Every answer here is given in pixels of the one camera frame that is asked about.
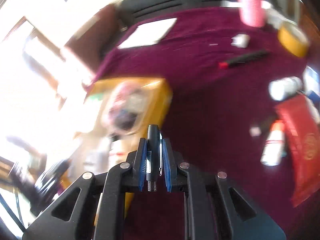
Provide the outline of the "black pen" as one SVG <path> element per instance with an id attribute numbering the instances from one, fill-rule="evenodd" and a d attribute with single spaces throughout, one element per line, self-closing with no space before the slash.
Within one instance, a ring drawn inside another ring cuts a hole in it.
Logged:
<path id="1" fill-rule="evenodd" d="M 160 132 L 157 125 L 148 126 L 147 143 L 146 181 L 148 191 L 155 192 L 160 168 Z"/>

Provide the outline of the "white pill bottle red label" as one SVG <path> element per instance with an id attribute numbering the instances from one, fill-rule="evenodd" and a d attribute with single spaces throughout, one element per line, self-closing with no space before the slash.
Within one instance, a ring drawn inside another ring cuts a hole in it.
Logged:
<path id="1" fill-rule="evenodd" d="M 283 157 L 285 147 L 285 125 L 282 120 L 276 120 L 266 139 L 260 162 L 265 166 L 278 166 Z"/>

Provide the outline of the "red foil snack bag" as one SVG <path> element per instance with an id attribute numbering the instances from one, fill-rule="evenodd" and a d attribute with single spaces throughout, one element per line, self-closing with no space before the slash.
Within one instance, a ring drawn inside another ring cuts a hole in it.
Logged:
<path id="1" fill-rule="evenodd" d="M 307 103 L 297 94 L 274 108 L 283 121 L 295 173 L 294 207 L 319 190 L 319 129 Z"/>

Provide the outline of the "white bottle green label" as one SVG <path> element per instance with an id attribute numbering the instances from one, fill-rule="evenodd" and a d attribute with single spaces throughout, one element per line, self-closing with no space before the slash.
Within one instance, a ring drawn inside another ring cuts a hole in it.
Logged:
<path id="1" fill-rule="evenodd" d="M 274 80 L 268 85 L 270 97 L 275 101 L 283 101 L 302 90 L 302 88 L 303 83 L 296 76 Z"/>

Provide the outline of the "black marker red cap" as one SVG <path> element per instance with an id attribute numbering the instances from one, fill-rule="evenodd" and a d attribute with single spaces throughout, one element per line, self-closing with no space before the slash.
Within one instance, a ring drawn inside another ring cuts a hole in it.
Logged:
<path id="1" fill-rule="evenodd" d="M 238 64 L 246 63 L 249 61 L 256 60 L 259 57 L 263 57 L 268 55 L 270 52 L 267 50 L 258 50 L 251 53 L 242 54 L 240 56 L 236 56 L 226 61 L 219 62 L 218 67 L 220 69 L 228 69 L 230 67 L 236 66 Z"/>

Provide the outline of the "maroon velvet bedspread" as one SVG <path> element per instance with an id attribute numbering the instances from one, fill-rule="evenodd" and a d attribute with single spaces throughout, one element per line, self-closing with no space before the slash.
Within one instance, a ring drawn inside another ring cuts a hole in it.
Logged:
<path id="1" fill-rule="evenodd" d="M 268 84 L 301 76 L 307 60 L 289 53 L 272 26 L 244 25 L 235 8 L 190 9 L 163 18 L 177 18 L 166 37 L 153 46 L 112 49 L 96 79 L 165 78 L 173 99 L 162 132 L 172 148 L 202 171 L 225 171 L 288 239 L 319 239 L 319 193 L 293 207 L 290 157 L 276 167 L 262 165 L 265 138 L 249 133 L 274 113 Z M 238 34 L 250 36 L 247 48 L 231 45 Z M 218 67 L 219 62 L 258 50 L 270 53 L 228 69 Z"/>

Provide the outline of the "yellow edged cardboard tray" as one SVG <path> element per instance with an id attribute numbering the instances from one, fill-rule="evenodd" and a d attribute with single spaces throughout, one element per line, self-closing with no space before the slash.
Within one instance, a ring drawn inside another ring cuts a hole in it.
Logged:
<path id="1" fill-rule="evenodd" d="M 86 94 L 67 100 L 61 118 L 69 168 L 62 189 L 85 172 L 101 174 L 124 162 L 150 124 L 163 124 L 171 100 L 168 82 L 152 77 L 101 80 Z"/>

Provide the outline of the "blue white small box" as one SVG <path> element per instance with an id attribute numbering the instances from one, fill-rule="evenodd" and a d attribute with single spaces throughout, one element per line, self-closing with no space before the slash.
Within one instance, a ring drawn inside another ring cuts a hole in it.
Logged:
<path id="1" fill-rule="evenodd" d="M 304 92 L 311 98 L 319 98 L 319 73 L 309 66 L 303 72 Z"/>

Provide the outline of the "small white crumpled tissue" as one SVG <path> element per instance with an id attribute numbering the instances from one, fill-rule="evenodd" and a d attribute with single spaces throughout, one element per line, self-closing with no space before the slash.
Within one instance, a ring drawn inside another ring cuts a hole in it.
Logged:
<path id="1" fill-rule="evenodd" d="M 250 36 L 247 34 L 238 34 L 232 37 L 231 45 L 237 48 L 247 48 L 250 39 Z"/>

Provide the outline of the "white notepad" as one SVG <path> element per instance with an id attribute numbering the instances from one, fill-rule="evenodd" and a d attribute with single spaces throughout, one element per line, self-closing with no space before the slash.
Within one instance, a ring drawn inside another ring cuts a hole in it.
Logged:
<path id="1" fill-rule="evenodd" d="M 158 44 L 171 31 L 177 18 L 168 18 L 139 25 L 118 49 L 146 47 Z"/>

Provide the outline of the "yellow tape roll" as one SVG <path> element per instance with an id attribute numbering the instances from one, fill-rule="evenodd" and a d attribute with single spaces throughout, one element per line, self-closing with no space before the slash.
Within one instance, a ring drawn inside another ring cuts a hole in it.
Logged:
<path id="1" fill-rule="evenodd" d="M 278 41 L 291 54 L 296 57 L 306 57 L 310 41 L 306 34 L 295 24 L 283 22 L 278 31 Z"/>

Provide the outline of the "pink knitted bottle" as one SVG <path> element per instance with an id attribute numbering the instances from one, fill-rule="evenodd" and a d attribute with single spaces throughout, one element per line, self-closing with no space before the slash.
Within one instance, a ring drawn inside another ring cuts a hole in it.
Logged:
<path id="1" fill-rule="evenodd" d="M 265 25 L 266 15 L 263 0 L 237 0 L 240 3 L 240 20 L 247 26 L 261 28 Z"/>

